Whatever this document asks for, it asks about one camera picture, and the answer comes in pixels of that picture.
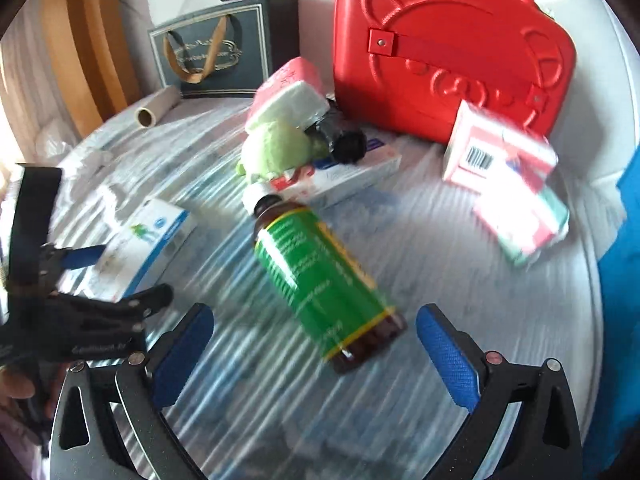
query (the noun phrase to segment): blue cloth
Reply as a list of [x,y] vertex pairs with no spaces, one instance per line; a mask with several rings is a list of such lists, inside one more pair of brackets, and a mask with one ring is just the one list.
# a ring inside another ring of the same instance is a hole
[[608,468],[640,420],[640,151],[618,182],[627,219],[598,263],[604,315],[602,378],[584,445],[584,477]]

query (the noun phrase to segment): cardboard box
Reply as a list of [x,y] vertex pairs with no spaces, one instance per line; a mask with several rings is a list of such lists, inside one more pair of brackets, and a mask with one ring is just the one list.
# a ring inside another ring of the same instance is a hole
[[487,172],[495,162],[518,158],[546,180],[558,163],[543,137],[524,132],[494,112],[460,103],[444,156],[442,179],[482,193]]
[[401,158],[395,148],[379,139],[369,139],[367,154],[357,164],[336,164],[328,158],[287,171],[270,182],[285,200],[297,200],[320,209],[396,173]]
[[474,213],[516,266],[534,261],[542,248],[569,232],[569,210],[542,177],[518,160],[493,165]]
[[148,200],[109,241],[82,290],[90,298],[119,301],[155,285],[195,227],[188,211]]

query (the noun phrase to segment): green label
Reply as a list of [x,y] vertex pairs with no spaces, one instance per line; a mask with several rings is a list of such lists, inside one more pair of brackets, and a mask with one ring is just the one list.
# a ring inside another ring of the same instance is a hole
[[289,211],[262,229],[255,253],[325,359],[394,311],[307,208]]

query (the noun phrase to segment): blue and white box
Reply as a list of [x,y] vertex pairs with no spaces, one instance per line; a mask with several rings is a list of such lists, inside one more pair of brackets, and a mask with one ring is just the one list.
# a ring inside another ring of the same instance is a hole
[[84,293],[115,302],[154,286],[195,227],[193,215],[185,209],[157,198],[148,200],[109,241],[85,281]]

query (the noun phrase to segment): barcode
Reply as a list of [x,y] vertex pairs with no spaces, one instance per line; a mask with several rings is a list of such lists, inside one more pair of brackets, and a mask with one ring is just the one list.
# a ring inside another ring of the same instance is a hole
[[493,161],[493,155],[489,155],[487,152],[475,146],[472,146],[466,154],[466,163],[472,168],[479,170],[488,170]]

